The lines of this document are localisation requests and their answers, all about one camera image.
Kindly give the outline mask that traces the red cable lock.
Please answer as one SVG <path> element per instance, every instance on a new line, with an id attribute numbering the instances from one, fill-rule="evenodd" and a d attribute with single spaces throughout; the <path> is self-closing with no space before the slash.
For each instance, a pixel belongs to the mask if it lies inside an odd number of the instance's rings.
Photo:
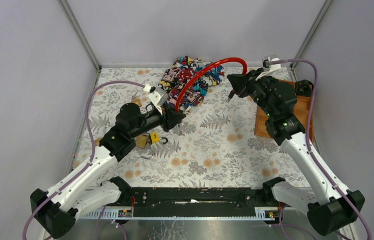
<path id="1" fill-rule="evenodd" d="M 207 71 L 211 70 L 212 68 L 217 68 L 218 66 L 221 66 L 221 65 L 226 64 L 226 63 L 239 63 L 243 67 L 242 74 L 245 75 L 247 73 L 248 66 L 247 66 L 246 61 L 243 60 L 242 58 L 239 58 L 239 57 L 228 57 L 228 58 L 224 58 L 224 59 L 215 61 L 215 62 L 207 65 L 206 67 L 204 67 L 198 73 L 196 73 L 186 83 L 186 85 L 181 89 L 181 92 L 178 95 L 178 98 L 177 98 L 177 101 L 176 101 L 174 109 L 177 112 L 179 112 L 179 108 L 180 108 L 180 104 L 181 104 L 182 98 L 185 96 L 185 94 L 186 94 L 187 90 L 189 89 L 189 87 L 191 87 L 195 83 L 195 81 L 198 80 L 199 77 L 203 76 Z"/>

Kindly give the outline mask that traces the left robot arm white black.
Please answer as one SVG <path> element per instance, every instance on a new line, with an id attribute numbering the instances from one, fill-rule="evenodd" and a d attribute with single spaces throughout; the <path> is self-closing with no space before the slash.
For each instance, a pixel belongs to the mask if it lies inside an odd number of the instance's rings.
<path id="1" fill-rule="evenodd" d="M 147 113 L 141 113 L 135 103 L 124 104 L 115 118 L 115 125 L 95 146 L 89 160 L 49 189 L 38 188 L 31 193 L 30 219 L 36 219 L 50 238 L 58 239 L 69 232 L 82 214 L 113 202 L 125 205 L 130 199 L 129 190 L 114 183 L 92 193 L 87 193 L 86 189 L 102 171 L 120 162 L 135 148 L 137 136 L 156 127 L 168 132 L 185 117 L 184 112 L 167 104 L 161 109 L 154 106 Z"/>

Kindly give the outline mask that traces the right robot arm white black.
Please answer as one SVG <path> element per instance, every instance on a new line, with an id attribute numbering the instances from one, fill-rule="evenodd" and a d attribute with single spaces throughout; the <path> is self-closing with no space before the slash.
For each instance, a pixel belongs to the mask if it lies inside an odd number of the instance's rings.
<path id="1" fill-rule="evenodd" d="M 305 214 L 320 235 L 336 232 L 358 218 L 365 197 L 350 189 L 329 169 L 306 135 L 307 130 L 294 114 L 297 103 L 295 88 L 270 76 L 229 74 L 233 92 L 230 96 L 250 97 L 266 114 L 269 136 L 299 167 L 310 184 L 309 194 L 292 186 L 283 178 L 263 184 L 263 203 L 274 206 L 282 202 Z"/>

